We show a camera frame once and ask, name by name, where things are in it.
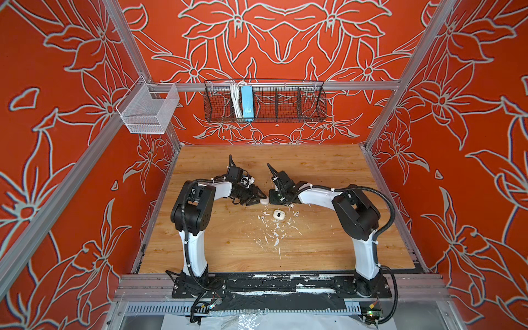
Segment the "white earbud charging case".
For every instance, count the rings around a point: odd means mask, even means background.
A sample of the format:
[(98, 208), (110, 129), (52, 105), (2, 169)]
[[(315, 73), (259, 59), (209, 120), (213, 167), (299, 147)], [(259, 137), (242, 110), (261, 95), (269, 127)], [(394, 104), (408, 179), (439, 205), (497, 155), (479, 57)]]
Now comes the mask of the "white earbud charging case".
[(273, 212), (273, 218), (277, 221), (283, 221), (285, 219), (285, 213), (282, 210), (276, 209)]

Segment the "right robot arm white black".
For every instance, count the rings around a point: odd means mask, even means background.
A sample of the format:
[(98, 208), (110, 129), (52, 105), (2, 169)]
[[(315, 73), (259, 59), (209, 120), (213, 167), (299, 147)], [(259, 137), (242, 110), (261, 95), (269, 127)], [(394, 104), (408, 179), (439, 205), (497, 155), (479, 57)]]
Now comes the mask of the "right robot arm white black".
[[(271, 165), (268, 169), (274, 185), (269, 191), (271, 204), (310, 204), (335, 211), (342, 229), (353, 242), (357, 295), (368, 298), (376, 294), (383, 282), (384, 271), (390, 274), (393, 283), (396, 282), (393, 271), (381, 265), (378, 259), (378, 237), (395, 221), (395, 207), (385, 194), (375, 188), (355, 184), (345, 188), (313, 185), (305, 181), (296, 184), (286, 172), (278, 172)], [(384, 226), (381, 227), (379, 222), (381, 213), (365, 193), (377, 195), (386, 203), (389, 220)]]

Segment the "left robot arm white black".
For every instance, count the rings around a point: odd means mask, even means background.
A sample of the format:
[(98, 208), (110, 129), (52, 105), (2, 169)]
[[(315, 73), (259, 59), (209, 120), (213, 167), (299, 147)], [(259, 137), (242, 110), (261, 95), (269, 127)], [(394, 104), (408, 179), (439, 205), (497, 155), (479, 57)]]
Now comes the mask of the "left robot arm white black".
[(237, 166), (232, 157), (225, 174), (212, 179), (188, 180), (170, 213), (170, 220), (179, 232), (184, 267), (181, 275), (204, 290), (213, 291), (221, 285), (208, 280), (204, 233), (213, 215), (214, 202), (229, 199), (235, 205), (253, 206), (268, 201), (254, 183), (254, 177)]

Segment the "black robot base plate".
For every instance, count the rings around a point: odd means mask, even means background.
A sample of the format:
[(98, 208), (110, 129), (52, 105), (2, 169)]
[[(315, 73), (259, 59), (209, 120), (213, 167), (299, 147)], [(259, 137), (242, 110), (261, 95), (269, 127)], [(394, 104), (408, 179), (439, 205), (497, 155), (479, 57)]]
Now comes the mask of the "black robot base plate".
[(171, 276), (174, 299), (196, 299), (199, 313), (214, 312), (313, 312), (360, 314), (361, 305), (392, 299), (386, 279), (376, 294), (364, 298), (356, 294), (354, 276), (310, 274), (223, 274), (211, 276), (211, 283), (221, 285), (207, 291), (186, 280)]

